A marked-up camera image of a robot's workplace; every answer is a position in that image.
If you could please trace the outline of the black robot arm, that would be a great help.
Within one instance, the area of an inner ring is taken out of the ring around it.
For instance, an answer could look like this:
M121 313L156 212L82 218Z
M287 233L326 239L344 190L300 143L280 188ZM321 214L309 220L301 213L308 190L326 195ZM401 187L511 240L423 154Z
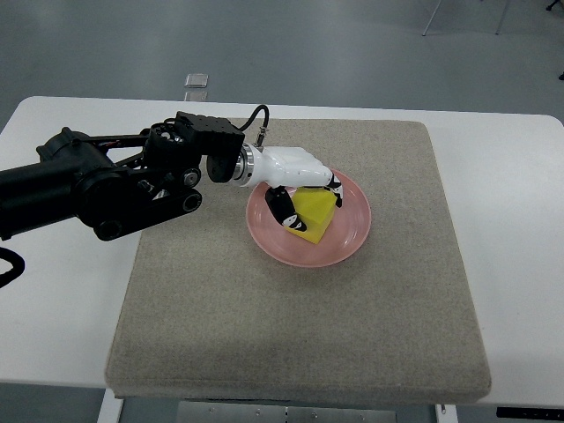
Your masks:
M341 201L337 175L300 147L249 144L226 118L178 112L137 135L91 137L63 128L36 164L1 173L1 236L78 218L112 241L195 211L203 174L238 187L265 183L281 225L303 232L289 188L322 188Z

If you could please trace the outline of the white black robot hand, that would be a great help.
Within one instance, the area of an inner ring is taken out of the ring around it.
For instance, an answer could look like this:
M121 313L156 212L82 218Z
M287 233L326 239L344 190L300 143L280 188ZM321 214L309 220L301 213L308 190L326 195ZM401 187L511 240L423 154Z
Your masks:
M237 160L237 185L255 187L265 182L270 188L264 198L273 218L283 227L306 232L285 187L326 187L343 205L342 182L314 155L301 147L267 146L259 150L244 144Z

